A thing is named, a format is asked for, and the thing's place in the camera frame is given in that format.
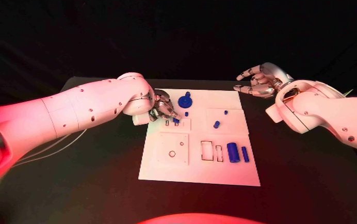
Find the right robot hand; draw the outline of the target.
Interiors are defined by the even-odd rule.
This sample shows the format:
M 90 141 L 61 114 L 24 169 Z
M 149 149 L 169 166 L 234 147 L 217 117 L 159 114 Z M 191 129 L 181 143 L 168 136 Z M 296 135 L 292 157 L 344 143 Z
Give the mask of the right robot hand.
M 273 97 L 274 93 L 293 81 L 290 75 L 270 62 L 244 70 L 236 80 L 241 81 L 249 76 L 251 77 L 250 85 L 234 85 L 233 89 L 264 99 Z

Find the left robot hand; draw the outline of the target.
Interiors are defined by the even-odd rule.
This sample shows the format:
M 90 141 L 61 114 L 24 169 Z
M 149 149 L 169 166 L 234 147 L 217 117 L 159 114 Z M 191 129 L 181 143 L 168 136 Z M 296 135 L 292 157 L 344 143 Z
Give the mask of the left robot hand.
M 174 111 L 169 95 L 164 90 L 155 89 L 152 91 L 152 101 L 154 101 L 154 105 L 148 112 L 151 121 L 156 121 L 159 118 L 161 119 L 174 118 L 177 120 L 181 119 L 181 116 Z

